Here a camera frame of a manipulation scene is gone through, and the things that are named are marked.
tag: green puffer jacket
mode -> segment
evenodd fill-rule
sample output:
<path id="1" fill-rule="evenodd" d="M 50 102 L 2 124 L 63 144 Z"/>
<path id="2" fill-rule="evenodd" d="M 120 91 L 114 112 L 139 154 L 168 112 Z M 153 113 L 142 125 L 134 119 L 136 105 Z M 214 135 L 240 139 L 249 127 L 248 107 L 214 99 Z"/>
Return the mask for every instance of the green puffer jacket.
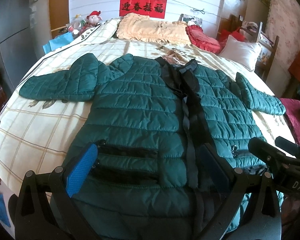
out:
<path id="1" fill-rule="evenodd" d="M 194 75 L 218 154 L 233 167 L 263 164 L 249 153 L 240 154 L 250 138 L 265 140 L 243 103 L 246 88 L 241 90 L 224 72 L 205 66 L 199 65 Z M 157 61 L 126 54 L 106 66 L 86 54 L 69 70 L 31 77 L 20 95 L 37 100 L 93 99 L 64 164 L 87 143 L 106 140 L 108 147 L 99 151 L 97 166 L 73 196 L 103 239 L 191 239 L 196 199 L 187 186 L 182 101 L 162 80 Z M 234 145 L 236 153 L 231 152 Z M 214 186 L 203 176 L 199 188 L 209 192 Z M 238 226 L 248 198 L 229 231 Z"/>

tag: wooden chair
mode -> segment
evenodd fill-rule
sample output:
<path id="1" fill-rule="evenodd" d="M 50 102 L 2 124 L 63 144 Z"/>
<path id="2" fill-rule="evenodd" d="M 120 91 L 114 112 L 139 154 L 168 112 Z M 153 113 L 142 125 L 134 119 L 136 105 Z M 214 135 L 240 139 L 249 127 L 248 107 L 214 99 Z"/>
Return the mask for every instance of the wooden chair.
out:
<path id="1" fill-rule="evenodd" d="M 266 62 L 266 64 L 262 63 L 261 61 L 257 61 L 256 63 L 256 69 L 255 73 L 264 81 L 266 82 L 268 74 L 270 72 L 273 60 L 274 60 L 274 55 L 277 51 L 278 43 L 279 43 L 279 36 L 275 38 L 275 41 L 273 43 L 273 46 L 268 45 L 266 42 L 264 42 L 261 39 L 261 34 L 264 35 L 270 42 L 272 42 L 266 34 L 262 31 L 262 22 L 259 24 L 259 28 L 256 33 L 242 28 L 242 21 L 243 21 L 243 16 L 239 15 L 239 17 L 236 17 L 234 15 L 231 16 L 231 30 L 234 31 L 237 28 L 240 27 L 240 29 L 244 30 L 246 33 L 250 34 L 252 36 L 251 42 L 256 42 L 260 43 L 261 46 L 264 48 L 268 49 L 271 53 L 269 60 Z"/>

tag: floral wallpaper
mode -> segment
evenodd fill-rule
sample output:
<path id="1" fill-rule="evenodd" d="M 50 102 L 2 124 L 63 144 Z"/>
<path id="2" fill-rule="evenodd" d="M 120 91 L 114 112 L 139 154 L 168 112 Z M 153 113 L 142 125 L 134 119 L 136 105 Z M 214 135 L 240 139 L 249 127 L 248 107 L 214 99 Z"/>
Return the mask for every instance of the floral wallpaper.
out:
<path id="1" fill-rule="evenodd" d="M 300 6 L 296 0 L 271 0 L 266 34 L 279 36 L 275 58 L 286 70 L 300 51 Z"/>

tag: white pillow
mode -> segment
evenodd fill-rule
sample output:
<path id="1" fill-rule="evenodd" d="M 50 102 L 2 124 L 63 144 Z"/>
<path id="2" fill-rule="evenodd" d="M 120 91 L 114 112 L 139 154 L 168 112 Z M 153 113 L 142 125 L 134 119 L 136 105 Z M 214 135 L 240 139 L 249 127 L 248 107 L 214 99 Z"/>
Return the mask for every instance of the white pillow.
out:
<path id="1" fill-rule="evenodd" d="M 256 68 L 260 52 L 261 45 L 259 43 L 237 41 L 234 37 L 229 35 L 226 46 L 219 54 L 219 57 L 238 62 L 246 69 L 253 72 Z"/>

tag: red banner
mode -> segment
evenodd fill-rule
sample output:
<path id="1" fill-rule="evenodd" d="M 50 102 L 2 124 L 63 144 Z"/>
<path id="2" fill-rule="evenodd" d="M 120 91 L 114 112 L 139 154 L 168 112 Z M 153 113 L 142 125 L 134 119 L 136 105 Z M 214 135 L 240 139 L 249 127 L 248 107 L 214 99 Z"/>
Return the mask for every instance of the red banner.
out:
<path id="1" fill-rule="evenodd" d="M 119 16 L 130 12 L 164 19 L 167 0 L 120 0 Z"/>

